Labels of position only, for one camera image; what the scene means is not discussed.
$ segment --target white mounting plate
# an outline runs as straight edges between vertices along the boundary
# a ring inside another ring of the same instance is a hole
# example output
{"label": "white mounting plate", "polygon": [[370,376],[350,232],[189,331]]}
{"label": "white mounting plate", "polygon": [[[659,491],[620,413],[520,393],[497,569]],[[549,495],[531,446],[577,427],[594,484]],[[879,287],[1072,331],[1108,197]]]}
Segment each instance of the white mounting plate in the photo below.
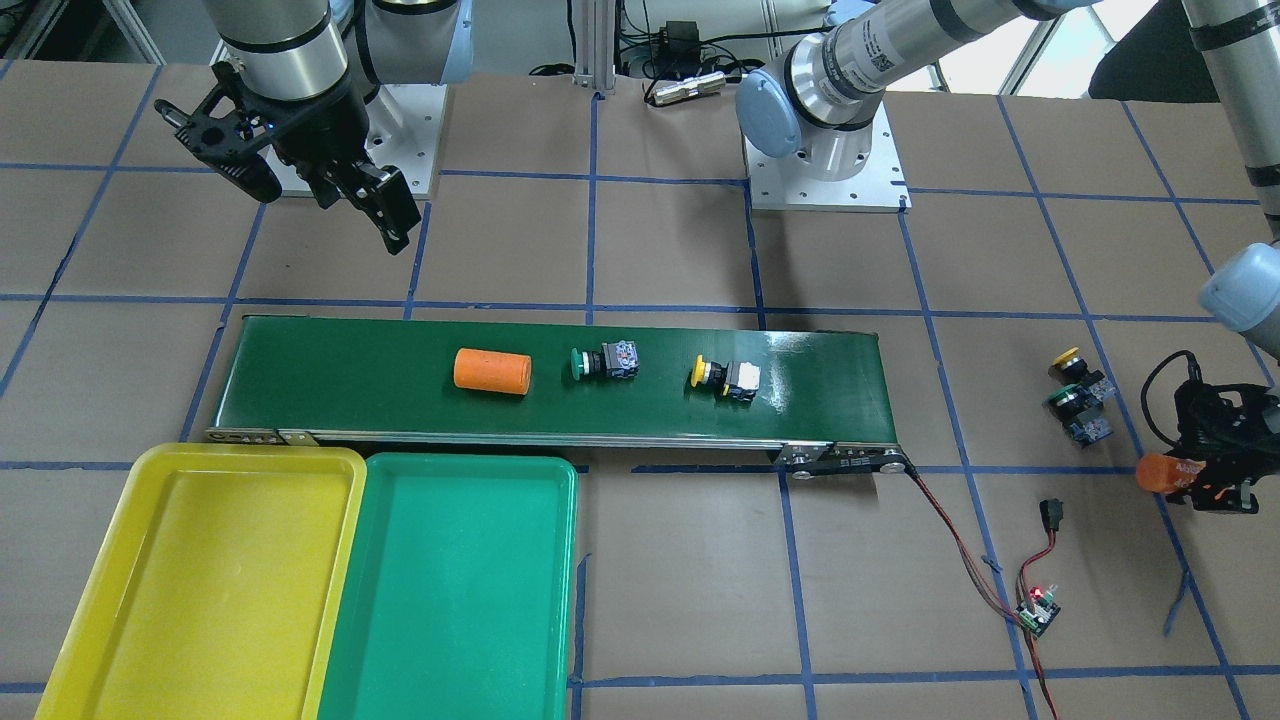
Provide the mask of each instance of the white mounting plate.
{"label": "white mounting plate", "polygon": [[902,161],[882,104],[872,120],[874,141],[863,170],[846,181],[819,181],[801,174],[792,155],[769,158],[744,138],[751,178],[751,206],[756,210],[832,210],[840,213],[897,213],[906,191]]}
{"label": "white mounting plate", "polygon": [[[431,199],[431,179],[435,177],[435,160],[440,149],[440,131],[444,128],[444,96],[448,87],[443,85],[384,85],[383,92],[390,91],[404,114],[404,136],[381,145],[366,143],[365,149],[374,164],[396,165],[404,173],[410,192],[416,200]],[[302,182],[293,168],[275,156],[274,149],[268,149],[266,161],[280,178],[284,197],[311,197],[311,188]]]}

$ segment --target orange object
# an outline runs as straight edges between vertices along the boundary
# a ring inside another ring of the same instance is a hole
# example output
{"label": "orange object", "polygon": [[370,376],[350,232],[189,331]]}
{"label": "orange object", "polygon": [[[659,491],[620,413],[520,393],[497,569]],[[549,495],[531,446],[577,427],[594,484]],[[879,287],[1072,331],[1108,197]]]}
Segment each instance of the orange object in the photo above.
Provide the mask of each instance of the orange object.
{"label": "orange object", "polygon": [[453,384],[466,389],[529,395],[532,373],[527,355],[463,347],[453,357]]}
{"label": "orange object", "polygon": [[1199,460],[1147,455],[1138,461],[1138,486],[1144,491],[1169,495],[1189,488],[1203,469],[1204,464]]}

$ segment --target black connector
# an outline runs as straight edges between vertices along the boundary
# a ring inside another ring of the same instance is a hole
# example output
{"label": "black connector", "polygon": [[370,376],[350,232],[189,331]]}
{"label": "black connector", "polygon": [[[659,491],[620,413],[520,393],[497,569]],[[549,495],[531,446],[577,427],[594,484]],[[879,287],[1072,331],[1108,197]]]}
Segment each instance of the black connector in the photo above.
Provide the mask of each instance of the black connector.
{"label": "black connector", "polygon": [[1041,523],[1044,524],[1044,532],[1057,532],[1059,525],[1062,524],[1062,501],[1053,497],[1050,500],[1041,501]]}

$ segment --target yellow tray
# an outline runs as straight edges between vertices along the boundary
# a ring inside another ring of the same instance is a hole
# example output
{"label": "yellow tray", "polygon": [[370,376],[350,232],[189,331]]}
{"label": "yellow tray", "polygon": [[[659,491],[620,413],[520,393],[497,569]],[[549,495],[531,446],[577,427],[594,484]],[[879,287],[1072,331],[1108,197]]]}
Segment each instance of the yellow tray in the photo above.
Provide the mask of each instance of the yellow tray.
{"label": "yellow tray", "polygon": [[147,451],[36,717],[314,719],[364,487],[342,448]]}

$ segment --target metal connector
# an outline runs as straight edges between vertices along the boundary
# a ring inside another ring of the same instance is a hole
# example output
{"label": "metal connector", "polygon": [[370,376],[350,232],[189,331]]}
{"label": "metal connector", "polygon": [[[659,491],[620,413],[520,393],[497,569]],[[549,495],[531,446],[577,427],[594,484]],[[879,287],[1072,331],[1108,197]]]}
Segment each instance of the metal connector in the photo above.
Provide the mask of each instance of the metal connector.
{"label": "metal connector", "polygon": [[724,73],[716,70],[705,76],[682,79],[675,85],[668,85],[653,94],[653,104],[658,108],[672,105],[684,100],[692,100],[703,95],[719,92],[724,87]]}

